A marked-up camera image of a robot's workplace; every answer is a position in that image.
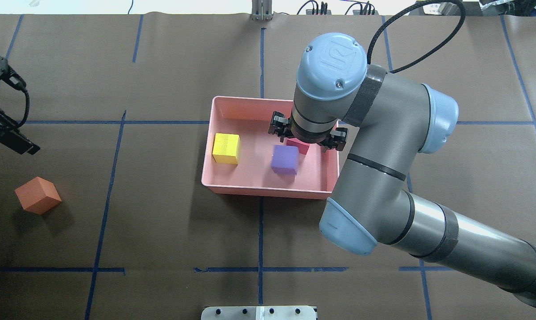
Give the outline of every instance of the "metal bracket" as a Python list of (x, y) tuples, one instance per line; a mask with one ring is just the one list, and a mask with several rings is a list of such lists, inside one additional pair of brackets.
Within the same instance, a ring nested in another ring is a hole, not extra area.
[(252, 0), (252, 20), (272, 20), (272, 0)]
[(317, 307), (312, 306), (234, 306), (208, 307), (201, 320), (317, 320)]

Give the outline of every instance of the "pink plastic container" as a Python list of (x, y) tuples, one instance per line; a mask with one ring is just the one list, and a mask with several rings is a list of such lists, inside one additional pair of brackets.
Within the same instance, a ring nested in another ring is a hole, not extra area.
[[(305, 199), (329, 197), (339, 177), (336, 150), (323, 153), (322, 147), (314, 144), (308, 154), (300, 154), (296, 176), (275, 174), (270, 167), (274, 145), (282, 144), (277, 136), (268, 134), (272, 113), (280, 111), (288, 116), (293, 106), (291, 100), (215, 97), (210, 112), (202, 184), (217, 194)], [(215, 162), (212, 151), (216, 133), (240, 135), (238, 166)]]

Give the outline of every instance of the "cube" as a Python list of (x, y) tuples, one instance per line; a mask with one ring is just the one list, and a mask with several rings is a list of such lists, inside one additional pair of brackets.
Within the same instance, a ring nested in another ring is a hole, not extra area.
[(296, 146), (275, 145), (272, 170), (277, 174), (298, 174), (300, 150)]
[(286, 146), (296, 146), (300, 150), (301, 154), (307, 154), (310, 144), (306, 144), (301, 140), (293, 138), (286, 140)]
[(16, 194), (25, 211), (38, 215), (42, 215), (62, 202), (55, 185), (38, 176), (17, 188)]
[(219, 164), (238, 164), (240, 136), (217, 133), (214, 136), (213, 158)]

